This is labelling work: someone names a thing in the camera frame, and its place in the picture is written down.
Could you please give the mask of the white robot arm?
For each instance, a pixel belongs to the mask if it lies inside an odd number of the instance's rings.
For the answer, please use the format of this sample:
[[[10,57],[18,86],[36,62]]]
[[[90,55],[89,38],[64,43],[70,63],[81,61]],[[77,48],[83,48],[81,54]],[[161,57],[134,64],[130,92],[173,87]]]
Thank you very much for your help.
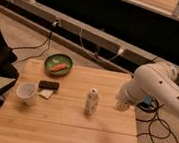
[[[161,101],[179,118],[179,86],[175,84],[178,72],[168,62],[145,64],[134,71],[134,77],[122,85],[116,95],[117,109],[140,104],[152,96]]]

